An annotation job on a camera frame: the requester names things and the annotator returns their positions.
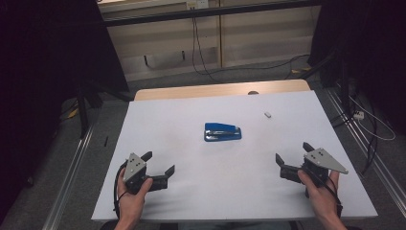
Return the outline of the person's right hand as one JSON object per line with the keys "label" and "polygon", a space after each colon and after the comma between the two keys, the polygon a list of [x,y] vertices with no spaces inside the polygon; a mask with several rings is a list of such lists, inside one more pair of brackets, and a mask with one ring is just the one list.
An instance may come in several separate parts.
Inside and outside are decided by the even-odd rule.
{"label": "person's right hand", "polygon": [[298,176],[307,188],[311,206],[317,219],[324,223],[339,220],[334,195],[326,187],[318,188],[304,171],[299,170]]}

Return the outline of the black metal stand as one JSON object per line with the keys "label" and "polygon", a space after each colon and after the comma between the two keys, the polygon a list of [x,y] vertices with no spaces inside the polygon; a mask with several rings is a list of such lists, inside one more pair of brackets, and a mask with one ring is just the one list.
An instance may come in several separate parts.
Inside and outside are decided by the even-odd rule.
{"label": "black metal stand", "polygon": [[343,52],[339,49],[330,51],[324,59],[312,66],[309,71],[301,74],[300,79],[307,80],[315,74],[320,75],[322,86],[339,86],[341,105],[343,110],[349,113],[349,67]]}

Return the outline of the metal floor rail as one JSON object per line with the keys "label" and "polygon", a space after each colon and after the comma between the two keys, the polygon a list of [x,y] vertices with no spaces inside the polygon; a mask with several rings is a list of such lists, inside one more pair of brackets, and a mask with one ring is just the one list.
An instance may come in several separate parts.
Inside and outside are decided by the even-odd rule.
{"label": "metal floor rail", "polygon": [[56,200],[45,220],[42,230],[57,230],[78,175],[83,155],[86,153],[92,138],[93,130],[94,128],[92,126],[89,127],[80,139],[73,160],[68,168],[68,172],[64,176],[62,185],[57,193]]}
{"label": "metal floor rail", "polygon": [[[401,153],[406,153],[406,136],[398,134],[385,117],[362,94],[350,96],[350,112],[343,110],[340,92],[326,90],[329,103],[334,108],[330,122],[334,129],[343,129],[350,134],[363,156],[358,176],[365,180],[374,172],[388,191],[396,208],[406,218],[406,166]],[[364,112],[363,120],[355,120],[355,110]]]}

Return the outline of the black tripod stand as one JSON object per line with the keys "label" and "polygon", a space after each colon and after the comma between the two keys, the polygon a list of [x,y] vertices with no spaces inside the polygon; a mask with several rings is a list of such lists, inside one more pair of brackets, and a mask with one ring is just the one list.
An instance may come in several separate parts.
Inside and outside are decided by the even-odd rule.
{"label": "black tripod stand", "polygon": [[83,139],[90,129],[90,123],[87,116],[86,105],[89,104],[92,108],[100,108],[103,101],[100,92],[105,92],[124,102],[131,102],[132,98],[124,93],[113,90],[105,85],[102,85],[94,80],[81,80],[77,83],[77,101],[79,108],[80,138]]}

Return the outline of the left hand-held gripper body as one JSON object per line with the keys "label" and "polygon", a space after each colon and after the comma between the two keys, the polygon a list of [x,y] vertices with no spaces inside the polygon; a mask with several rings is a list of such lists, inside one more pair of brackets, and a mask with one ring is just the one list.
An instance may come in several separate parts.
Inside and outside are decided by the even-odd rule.
{"label": "left hand-held gripper body", "polygon": [[163,175],[157,175],[150,177],[147,175],[147,162],[141,159],[135,153],[131,153],[126,161],[125,172],[124,172],[124,184],[131,194],[137,194],[142,184],[148,179],[153,180],[152,186],[149,191],[163,190],[168,187],[169,178]]}

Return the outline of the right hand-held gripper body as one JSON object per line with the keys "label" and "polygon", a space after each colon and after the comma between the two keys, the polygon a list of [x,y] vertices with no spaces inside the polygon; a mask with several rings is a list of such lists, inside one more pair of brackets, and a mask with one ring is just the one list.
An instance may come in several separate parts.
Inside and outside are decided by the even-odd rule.
{"label": "right hand-held gripper body", "polygon": [[317,187],[320,187],[327,182],[330,171],[344,174],[349,173],[341,163],[322,148],[306,152],[304,154],[304,162],[300,167],[289,166],[284,163],[280,168],[281,178],[300,183],[301,179],[298,176],[298,171],[302,170],[310,176],[311,180]]}

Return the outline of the black horizontal bar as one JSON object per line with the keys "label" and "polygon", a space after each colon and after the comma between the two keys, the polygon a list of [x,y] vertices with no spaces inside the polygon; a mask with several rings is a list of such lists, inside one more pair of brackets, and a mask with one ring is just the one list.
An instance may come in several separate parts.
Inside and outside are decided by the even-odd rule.
{"label": "black horizontal bar", "polygon": [[304,7],[321,6],[326,1],[327,0],[282,0],[278,2],[238,5],[230,7],[218,7],[202,10],[174,11],[139,16],[124,16],[124,17],[115,17],[112,19],[104,19],[103,25],[106,27],[116,27],[124,25],[135,25],[152,22],[162,22],[162,21],[238,14],[247,12],[264,12],[264,11],[296,9]]}

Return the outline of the person's trousers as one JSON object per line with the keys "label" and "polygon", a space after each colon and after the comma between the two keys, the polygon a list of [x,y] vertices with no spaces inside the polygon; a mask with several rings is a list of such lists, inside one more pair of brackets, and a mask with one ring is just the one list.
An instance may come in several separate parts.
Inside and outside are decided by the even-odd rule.
{"label": "person's trousers", "polygon": [[179,223],[178,230],[291,230],[288,221]]}

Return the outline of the white table mat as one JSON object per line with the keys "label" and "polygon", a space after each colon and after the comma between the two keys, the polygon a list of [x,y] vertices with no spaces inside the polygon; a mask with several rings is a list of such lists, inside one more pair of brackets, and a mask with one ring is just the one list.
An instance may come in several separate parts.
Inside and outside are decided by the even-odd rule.
{"label": "white table mat", "polygon": [[[206,123],[239,127],[242,138],[206,142]],[[281,178],[275,161],[277,153],[288,165],[302,164],[304,142],[326,150],[349,171],[338,186],[343,217],[375,216],[316,94],[304,91],[130,103],[92,218],[116,217],[118,168],[130,153],[151,151],[148,174],[172,165],[175,173],[167,189],[147,195],[144,221],[310,219],[304,186]]]}

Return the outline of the blue stapler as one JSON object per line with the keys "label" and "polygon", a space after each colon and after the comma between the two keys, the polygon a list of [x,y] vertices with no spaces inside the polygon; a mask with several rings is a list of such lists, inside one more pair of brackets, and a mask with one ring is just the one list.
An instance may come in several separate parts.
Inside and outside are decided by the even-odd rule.
{"label": "blue stapler", "polygon": [[238,126],[206,123],[204,130],[204,140],[206,142],[221,142],[240,140],[242,138],[241,129]]}

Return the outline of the person's left hand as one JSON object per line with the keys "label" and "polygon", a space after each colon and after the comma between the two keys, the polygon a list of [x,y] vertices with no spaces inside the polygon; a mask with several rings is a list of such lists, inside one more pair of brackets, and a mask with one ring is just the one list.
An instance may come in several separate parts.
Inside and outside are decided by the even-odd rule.
{"label": "person's left hand", "polygon": [[124,184],[124,172],[122,169],[119,174],[117,192],[119,195],[119,207],[120,207],[120,221],[127,222],[128,224],[139,221],[144,208],[145,197],[149,191],[153,180],[148,178],[143,184],[140,191],[133,195],[127,191]]}

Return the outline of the black curtain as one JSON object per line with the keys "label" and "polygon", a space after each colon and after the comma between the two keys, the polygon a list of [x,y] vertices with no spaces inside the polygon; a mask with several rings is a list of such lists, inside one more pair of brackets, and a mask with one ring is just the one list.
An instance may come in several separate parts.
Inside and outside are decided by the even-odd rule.
{"label": "black curtain", "polygon": [[101,0],[0,0],[0,224],[42,162],[61,105],[125,92]]}
{"label": "black curtain", "polygon": [[349,76],[406,135],[406,0],[325,0],[307,63],[332,54],[326,81],[335,81],[345,62]]}

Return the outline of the white wall socket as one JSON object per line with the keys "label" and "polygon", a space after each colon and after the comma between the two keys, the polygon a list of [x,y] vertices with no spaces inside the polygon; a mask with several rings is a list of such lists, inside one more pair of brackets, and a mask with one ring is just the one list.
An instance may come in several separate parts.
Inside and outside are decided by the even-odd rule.
{"label": "white wall socket", "polygon": [[209,7],[209,0],[188,0],[186,8],[188,10],[202,10]]}

